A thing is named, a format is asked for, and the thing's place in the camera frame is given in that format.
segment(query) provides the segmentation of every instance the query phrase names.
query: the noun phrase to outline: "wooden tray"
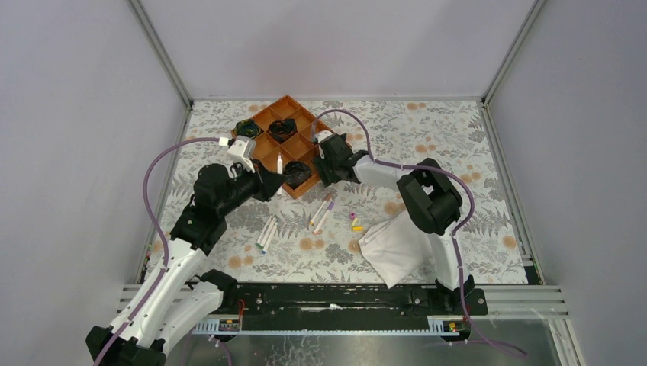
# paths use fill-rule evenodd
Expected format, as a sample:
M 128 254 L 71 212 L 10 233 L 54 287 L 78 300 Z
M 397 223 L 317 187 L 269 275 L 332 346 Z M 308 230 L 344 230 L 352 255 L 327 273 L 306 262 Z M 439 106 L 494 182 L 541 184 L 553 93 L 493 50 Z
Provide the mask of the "wooden tray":
M 312 159 L 315 156 L 319 156 L 319 149 L 317 144 L 311 142 L 312 123 L 317 118 L 310 111 L 303 108 L 291 96 L 286 95 L 262 109 L 251 118 L 262 130 L 262 133 L 254 139 L 256 141 L 256 149 L 253 154 L 254 159 L 260 160 L 269 171 L 276 172 L 276 159 L 278 158 L 278 154 L 281 153 L 284 167 L 289 162 L 299 161 L 310 166 L 312 170 L 312 176 L 307 181 L 295 189 L 285 184 L 283 185 L 283 190 L 288 192 L 293 198 L 299 198 L 321 180 L 319 173 L 317 173 L 312 163 Z M 267 133 L 267 130 L 269 125 L 275 120 L 286 120 L 288 118 L 295 120 L 297 133 L 283 143 L 280 143 L 274 140 Z M 315 130 L 320 132 L 322 130 L 330 131 L 331 129 L 319 121 Z M 234 130 L 231 130 L 231 136 L 236 137 Z

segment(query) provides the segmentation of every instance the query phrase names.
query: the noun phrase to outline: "folded cloth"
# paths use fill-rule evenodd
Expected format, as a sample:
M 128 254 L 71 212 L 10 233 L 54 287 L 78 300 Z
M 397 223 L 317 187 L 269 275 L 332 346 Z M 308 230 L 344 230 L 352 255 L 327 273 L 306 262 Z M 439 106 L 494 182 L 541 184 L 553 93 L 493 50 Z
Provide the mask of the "folded cloth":
M 359 240 L 359 248 L 391 288 L 432 256 L 430 240 L 439 238 L 418 229 L 404 211 L 393 220 L 371 226 Z

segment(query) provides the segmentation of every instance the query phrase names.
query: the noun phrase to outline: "floral pattern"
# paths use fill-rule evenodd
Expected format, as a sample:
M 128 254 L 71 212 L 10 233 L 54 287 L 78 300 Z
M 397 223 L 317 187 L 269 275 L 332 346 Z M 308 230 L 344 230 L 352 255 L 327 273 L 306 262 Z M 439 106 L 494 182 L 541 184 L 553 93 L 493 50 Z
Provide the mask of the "floral pattern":
M 488 140 L 474 101 L 300 101 L 313 114 L 345 108 L 365 121 L 377 157 L 416 163 L 432 157 L 463 179 L 476 200 L 473 219 L 459 232 L 465 263 L 477 283 L 525 284 L 517 241 L 510 224 L 503 188 L 496 173 Z M 251 117 L 268 103 L 252 101 L 198 101 L 186 139 L 229 136 L 233 125 Z M 354 149 L 366 149 L 366 137 L 349 117 L 329 114 L 323 121 L 337 133 L 347 133 Z M 185 146 L 175 168 L 161 217 L 167 232 L 188 203 L 192 185 L 203 165 L 228 165 L 225 149 L 213 143 Z M 323 198 L 331 193 L 335 207 L 323 233 L 307 227 Z M 396 191 L 350 182 L 328 188 L 318 183 L 299 199 L 274 196 L 268 203 L 250 200 L 227 217 L 227 231 L 196 274 L 218 268 L 238 281 L 275 282 L 382 282 L 362 257 L 357 240 L 363 232 L 351 230 L 354 212 L 367 230 L 404 210 Z M 465 213 L 468 207 L 462 207 Z M 254 245 L 269 215 L 276 215 L 278 232 L 265 255 Z M 150 264 L 161 256 L 161 242 L 152 245 Z M 433 258 L 404 279 L 429 283 L 435 279 Z

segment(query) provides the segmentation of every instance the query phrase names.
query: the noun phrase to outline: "tabletop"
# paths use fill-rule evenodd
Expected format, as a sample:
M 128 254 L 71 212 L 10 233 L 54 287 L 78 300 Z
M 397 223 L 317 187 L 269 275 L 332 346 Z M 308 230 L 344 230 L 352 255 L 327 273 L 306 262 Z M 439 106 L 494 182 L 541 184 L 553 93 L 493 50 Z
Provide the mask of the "tabletop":
M 459 176 L 475 196 L 472 220 L 459 231 L 465 263 L 477 283 L 525 284 L 517 239 L 497 176 L 476 101 L 299 101 L 317 115 L 343 108 L 365 122 L 374 154 L 407 164 L 426 157 Z M 186 128 L 185 140 L 196 137 L 230 136 L 234 124 L 251 117 L 268 102 L 197 101 Z M 347 133 L 353 149 L 366 149 L 359 125 L 343 114 L 329 114 L 323 122 L 337 133 Z M 225 149 L 213 143 L 195 143 L 182 148 L 160 223 L 166 235 L 188 203 L 193 182 L 203 165 L 230 165 Z M 327 194 L 335 206 L 323 233 L 314 235 L 307 226 L 311 215 Z M 463 200 L 462 213 L 468 202 Z M 324 188 L 317 183 L 297 200 L 286 194 L 268 203 L 249 200 L 227 216 L 227 231 L 196 271 L 212 268 L 238 281 L 362 282 L 381 283 L 362 257 L 358 240 L 371 225 L 390 220 L 404 210 L 396 191 L 367 184 L 339 182 Z M 349 214 L 359 218 L 363 231 L 352 231 Z M 267 254 L 255 247 L 270 215 L 278 231 Z M 151 244 L 150 271 L 159 260 L 159 237 Z M 434 260 L 425 261 L 404 283 L 433 283 Z

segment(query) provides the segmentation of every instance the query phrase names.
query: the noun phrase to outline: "gray wall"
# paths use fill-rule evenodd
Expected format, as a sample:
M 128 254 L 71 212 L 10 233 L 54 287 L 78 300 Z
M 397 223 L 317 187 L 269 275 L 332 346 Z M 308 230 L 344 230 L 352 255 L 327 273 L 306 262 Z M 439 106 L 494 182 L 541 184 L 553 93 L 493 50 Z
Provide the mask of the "gray wall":
M 0 4 L 0 364 L 92 363 L 182 114 L 125 1 Z
M 194 98 L 482 95 L 533 0 L 143 1 Z
M 588 364 L 644 363 L 647 2 L 549 2 L 492 104 Z

